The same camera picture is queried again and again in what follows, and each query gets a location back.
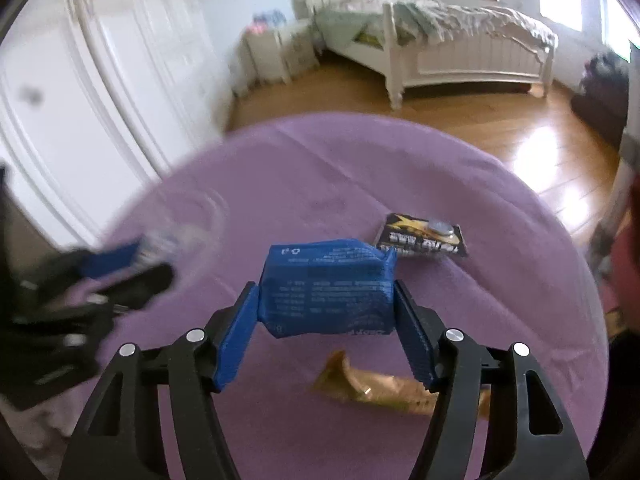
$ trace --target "blue gripper pad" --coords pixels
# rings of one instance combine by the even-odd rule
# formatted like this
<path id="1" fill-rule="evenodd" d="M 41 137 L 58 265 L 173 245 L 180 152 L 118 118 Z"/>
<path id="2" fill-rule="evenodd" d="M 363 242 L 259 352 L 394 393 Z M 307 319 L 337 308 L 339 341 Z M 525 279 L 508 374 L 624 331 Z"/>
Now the blue gripper pad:
<path id="1" fill-rule="evenodd" d="M 398 291 L 396 291 L 394 303 L 396 331 L 411 371 L 416 381 L 420 381 L 426 388 L 429 388 L 438 380 L 434 366 L 433 348 L 414 311 Z"/>
<path id="2" fill-rule="evenodd" d="M 258 321 L 258 297 L 259 289 L 254 285 L 218 346 L 218 368 L 213 376 L 213 382 L 219 392 L 236 378 L 244 352 Z"/>
<path id="3" fill-rule="evenodd" d="M 129 267 L 138 252 L 141 241 L 142 240 L 136 240 L 135 242 L 121 245 L 110 251 L 88 256 L 79 269 L 80 274 L 85 278 L 93 278 L 96 280 L 116 270 Z"/>
<path id="4" fill-rule="evenodd" d="M 258 320 L 274 337 L 394 330 L 396 252 L 359 240 L 272 246 Z"/>

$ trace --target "round table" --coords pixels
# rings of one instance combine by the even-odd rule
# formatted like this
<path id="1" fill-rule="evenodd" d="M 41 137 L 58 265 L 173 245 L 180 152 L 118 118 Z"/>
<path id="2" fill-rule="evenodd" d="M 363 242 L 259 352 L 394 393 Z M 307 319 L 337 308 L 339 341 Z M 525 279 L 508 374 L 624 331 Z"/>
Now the round table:
<path id="1" fill-rule="evenodd" d="M 571 417 L 585 454 L 604 405 L 607 343 L 600 301 L 562 225 L 492 156 L 428 127 L 359 114 L 258 124 L 202 153 L 142 197 L 109 244 L 175 228 L 177 284 L 121 318 L 100 351 L 152 348 L 203 326 L 257 281 L 271 244 L 373 242 L 389 212 L 460 224 L 468 258 L 401 260 L 396 277 L 418 304 L 480 344 L 524 341 Z M 332 351 L 358 368 L 410 377 L 398 337 L 275 339 L 259 325 L 216 408 L 243 480 L 409 477 L 428 418 L 310 391 Z M 86 400 L 95 384 L 74 393 Z M 170 418 L 163 415 L 164 434 Z M 467 472 L 476 478 L 486 423 Z M 166 437 L 172 478 L 181 478 Z"/>

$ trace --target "white door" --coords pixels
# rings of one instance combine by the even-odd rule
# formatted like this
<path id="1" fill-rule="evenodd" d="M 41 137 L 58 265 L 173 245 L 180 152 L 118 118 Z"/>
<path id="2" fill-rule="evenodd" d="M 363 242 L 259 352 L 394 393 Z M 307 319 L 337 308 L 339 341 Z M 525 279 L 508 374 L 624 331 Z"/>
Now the white door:
<path id="1" fill-rule="evenodd" d="M 158 179 L 102 84 L 71 0 L 30 0 L 0 46 L 0 129 L 18 181 L 31 186 L 13 189 L 18 204 L 61 247 L 98 244 Z"/>
<path id="2" fill-rule="evenodd" d="M 75 0 L 112 98 L 156 170 L 218 142 L 232 95 L 193 0 Z"/>

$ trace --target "blue plastic wrapper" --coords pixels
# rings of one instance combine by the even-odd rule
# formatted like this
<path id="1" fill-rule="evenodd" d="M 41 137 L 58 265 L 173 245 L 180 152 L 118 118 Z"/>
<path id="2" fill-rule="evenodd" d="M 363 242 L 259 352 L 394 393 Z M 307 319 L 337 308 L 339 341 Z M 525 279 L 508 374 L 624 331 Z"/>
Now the blue plastic wrapper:
<path id="1" fill-rule="evenodd" d="M 394 330 L 396 252 L 359 240 L 272 246 L 260 279 L 260 320 L 274 337 Z"/>

